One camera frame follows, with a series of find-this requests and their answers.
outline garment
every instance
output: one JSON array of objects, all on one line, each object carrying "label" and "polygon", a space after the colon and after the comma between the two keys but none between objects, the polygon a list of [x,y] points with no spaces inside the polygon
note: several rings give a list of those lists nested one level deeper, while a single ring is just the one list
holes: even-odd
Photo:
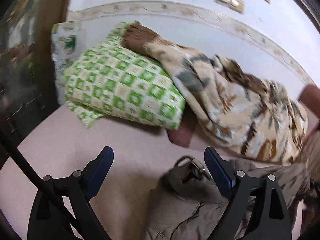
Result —
[{"label": "garment", "polygon": [[210,60],[166,41],[138,22],[127,29],[122,45],[160,61],[216,144],[271,162],[286,162],[301,151],[307,114],[283,85],[243,73],[234,60]]},{"label": "garment", "polygon": [[[245,171],[252,177],[273,174],[287,207],[290,207],[289,214],[294,225],[298,200],[309,192],[310,178],[303,164],[255,168],[248,160],[239,159],[230,163],[235,170]],[[161,177],[157,188],[151,191],[148,222],[142,240],[207,240],[217,225],[228,199],[221,196],[213,181],[188,179],[191,165],[189,162],[181,167],[175,166]],[[253,204],[254,197],[251,197],[236,238],[244,235]]]}]

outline floral wall border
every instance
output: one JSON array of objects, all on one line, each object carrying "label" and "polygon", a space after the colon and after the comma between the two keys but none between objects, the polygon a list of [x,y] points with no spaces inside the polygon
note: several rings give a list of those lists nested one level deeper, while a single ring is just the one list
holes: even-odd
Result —
[{"label": "floral wall border", "polygon": [[84,21],[111,15],[132,14],[178,17],[184,20],[206,24],[227,33],[232,33],[263,49],[266,53],[293,71],[305,84],[315,84],[303,67],[273,40],[236,19],[206,8],[156,0],[124,1],[99,5],[81,11],[68,11],[67,21]]}]

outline brown pants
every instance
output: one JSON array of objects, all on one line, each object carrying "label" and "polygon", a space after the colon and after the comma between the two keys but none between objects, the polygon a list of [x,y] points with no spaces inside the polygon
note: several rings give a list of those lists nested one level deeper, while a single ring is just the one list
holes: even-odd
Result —
[{"label": "brown pants", "polygon": [[[247,160],[230,163],[235,170],[246,171],[251,177],[276,176],[294,225],[298,202],[309,192],[310,178],[303,164],[256,168]],[[151,191],[142,240],[206,240],[212,233],[229,202],[213,181],[192,178],[184,182],[190,171],[190,163],[171,169]],[[253,204],[251,197],[236,238],[244,235]]]}]

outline white wall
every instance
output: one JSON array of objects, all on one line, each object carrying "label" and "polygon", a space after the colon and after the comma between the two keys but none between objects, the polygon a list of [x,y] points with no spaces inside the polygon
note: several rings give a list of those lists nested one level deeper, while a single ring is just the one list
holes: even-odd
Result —
[{"label": "white wall", "polygon": [[[126,0],[70,0],[69,10],[82,10],[106,3]],[[320,35],[308,17],[293,0],[243,0],[244,14],[239,14],[214,2],[214,0],[163,0],[192,4],[235,18],[271,38],[293,58],[295,58],[307,73],[320,85],[318,63],[320,62]],[[185,33],[192,32],[191,26],[186,27]],[[256,57],[251,51],[243,51],[247,60]]]}]

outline beige blanket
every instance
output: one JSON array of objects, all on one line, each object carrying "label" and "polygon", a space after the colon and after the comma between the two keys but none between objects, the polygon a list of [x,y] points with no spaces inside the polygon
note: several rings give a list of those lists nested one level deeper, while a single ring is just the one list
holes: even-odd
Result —
[{"label": "beige blanket", "polygon": [[282,84],[245,74],[234,60],[209,59],[166,41],[138,22],[127,29],[123,46],[160,61],[218,145],[271,162],[295,159],[301,151],[307,114]]}]

